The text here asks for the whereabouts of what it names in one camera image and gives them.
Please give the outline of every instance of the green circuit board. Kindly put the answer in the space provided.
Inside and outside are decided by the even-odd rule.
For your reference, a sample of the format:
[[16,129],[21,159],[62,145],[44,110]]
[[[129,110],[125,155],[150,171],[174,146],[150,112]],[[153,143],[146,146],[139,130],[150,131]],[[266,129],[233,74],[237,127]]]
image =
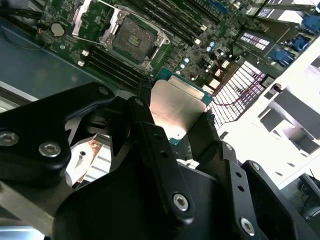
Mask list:
[[[115,16],[117,29],[106,40]],[[131,92],[162,68],[202,87],[217,61],[229,55],[243,26],[263,29],[225,0],[48,0],[40,22],[37,38],[50,50]],[[157,45],[159,37],[162,44]]]

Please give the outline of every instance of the ventilation grille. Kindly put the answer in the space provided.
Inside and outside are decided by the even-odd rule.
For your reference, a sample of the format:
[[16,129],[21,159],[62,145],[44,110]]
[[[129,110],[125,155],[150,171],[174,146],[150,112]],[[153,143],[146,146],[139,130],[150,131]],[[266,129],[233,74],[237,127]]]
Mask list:
[[221,88],[207,107],[215,115],[215,127],[236,121],[263,92],[259,84],[266,75],[249,62],[244,62]]

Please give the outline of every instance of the motherboard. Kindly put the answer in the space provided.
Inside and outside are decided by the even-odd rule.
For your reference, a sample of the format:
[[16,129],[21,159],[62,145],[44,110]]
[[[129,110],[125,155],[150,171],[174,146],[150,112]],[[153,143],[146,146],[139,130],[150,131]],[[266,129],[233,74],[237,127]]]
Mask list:
[[165,68],[202,87],[233,59],[261,0],[48,0],[37,38],[99,79],[136,92]]

